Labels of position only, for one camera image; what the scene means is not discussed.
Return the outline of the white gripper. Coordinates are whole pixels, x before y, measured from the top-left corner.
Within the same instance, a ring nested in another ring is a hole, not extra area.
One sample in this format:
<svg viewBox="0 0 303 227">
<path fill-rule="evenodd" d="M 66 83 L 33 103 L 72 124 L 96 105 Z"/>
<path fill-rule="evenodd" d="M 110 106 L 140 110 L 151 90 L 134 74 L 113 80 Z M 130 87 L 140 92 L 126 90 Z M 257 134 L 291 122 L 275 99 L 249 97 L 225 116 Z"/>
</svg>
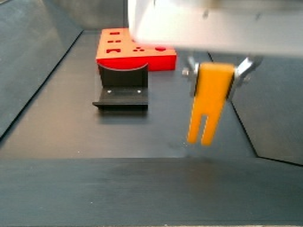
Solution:
<svg viewBox="0 0 303 227">
<path fill-rule="evenodd" d="M 303 0 L 128 0 L 130 37 L 138 43 L 255 54 L 235 67 L 227 100 L 263 57 L 303 57 Z M 188 56 L 183 76 L 195 96 L 200 63 Z"/>
</svg>

